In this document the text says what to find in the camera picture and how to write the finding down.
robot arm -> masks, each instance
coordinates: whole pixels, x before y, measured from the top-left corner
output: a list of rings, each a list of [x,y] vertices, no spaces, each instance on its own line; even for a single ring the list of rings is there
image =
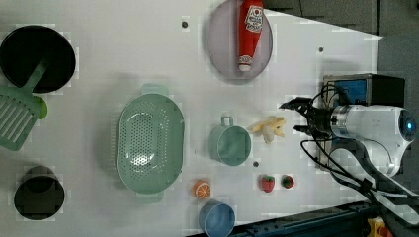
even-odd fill
[[[391,178],[399,171],[403,154],[416,136],[416,123],[410,113],[386,106],[318,109],[309,98],[296,98],[281,108],[298,111],[307,119],[307,126],[295,126],[295,130],[314,139],[339,137],[330,157],[353,178],[368,181],[371,186],[366,189],[353,179],[331,172],[336,181],[379,202],[408,226],[419,227],[418,196]]]
[[[331,115],[330,127],[337,137],[380,144],[387,155],[376,154],[371,159],[390,177],[400,169],[401,158],[416,134],[416,124],[409,112],[387,106],[337,107]]]

table surface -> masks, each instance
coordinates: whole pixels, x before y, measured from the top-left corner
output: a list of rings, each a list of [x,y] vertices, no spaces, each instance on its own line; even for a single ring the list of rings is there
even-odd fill
[[[197,179],[209,182],[211,198],[233,207],[236,225],[363,199],[315,168],[299,148],[305,136],[293,131],[304,120],[278,106],[292,97],[312,97],[325,74],[377,72],[379,38],[266,10],[274,37],[267,69],[251,81],[226,80],[205,48],[206,22],[221,2],[0,2],[2,39],[22,25],[49,24],[71,41],[78,60],[68,85],[42,95],[49,114],[37,122],[24,147],[18,152],[0,148],[0,236],[201,233],[198,215],[206,201],[191,194]],[[127,189],[115,166],[119,115],[147,82],[169,88],[186,123],[183,172],[157,203],[144,203]],[[223,115],[243,127],[268,116],[284,117],[286,137],[267,145],[252,135],[249,159],[227,167],[207,153],[208,134]],[[253,167],[254,161],[260,166]],[[66,201],[53,218],[26,221],[13,196],[36,165],[55,172]],[[263,174],[293,175],[296,184],[291,190],[276,185],[265,194],[258,187]]]

blue cup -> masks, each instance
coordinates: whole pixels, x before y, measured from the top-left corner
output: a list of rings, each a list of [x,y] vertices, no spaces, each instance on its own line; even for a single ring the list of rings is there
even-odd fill
[[[221,201],[209,200],[200,211],[200,227],[209,237],[228,236],[234,223],[234,210]]]

spatula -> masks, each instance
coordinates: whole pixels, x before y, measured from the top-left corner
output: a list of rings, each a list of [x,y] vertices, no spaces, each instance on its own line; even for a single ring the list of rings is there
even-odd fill
[[[0,145],[19,150],[37,119],[42,118],[42,104],[32,92],[55,56],[49,49],[22,88],[0,87]]]

ketchup bottle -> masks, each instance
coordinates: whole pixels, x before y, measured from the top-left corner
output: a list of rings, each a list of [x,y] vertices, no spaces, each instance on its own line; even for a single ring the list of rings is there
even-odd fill
[[[250,71],[263,23],[262,0],[244,0],[238,22],[238,63],[240,71]]]

